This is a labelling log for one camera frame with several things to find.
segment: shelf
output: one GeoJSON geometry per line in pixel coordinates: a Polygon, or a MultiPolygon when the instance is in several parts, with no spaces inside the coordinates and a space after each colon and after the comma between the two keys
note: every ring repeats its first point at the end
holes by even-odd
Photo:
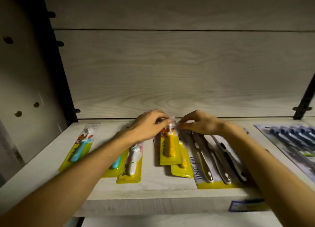
{"type": "MultiPolygon", "coordinates": [[[[250,135],[315,190],[315,184],[253,124],[303,124],[291,118],[229,119],[242,125],[250,135]]],[[[112,137],[130,120],[100,120],[92,149],[112,137]]],[[[51,179],[86,123],[73,123],[0,189],[0,213],[6,211],[40,185],[51,179]]],[[[257,189],[198,190],[194,179],[169,175],[169,166],[155,166],[153,140],[144,142],[141,182],[116,184],[116,178],[102,178],[76,216],[181,214],[227,211],[231,201],[261,198],[257,189]]]]}

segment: person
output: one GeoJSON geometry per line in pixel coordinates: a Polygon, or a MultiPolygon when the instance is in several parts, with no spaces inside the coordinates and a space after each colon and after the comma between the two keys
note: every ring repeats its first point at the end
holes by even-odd
{"type": "MultiPolygon", "coordinates": [[[[171,123],[160,110],[140,115],[77,164],[39,187],[0,217],[1,226],[63,226],[83,205],[110,165],[130,146],[148,140],[171,123]],[[158,119],[165,119],[156,124],[158,119]]],[[[283,226],[315,225],[315,192],[236,124],[194,111],[179,128],[224,137],[248,168],[283,226]]]]}

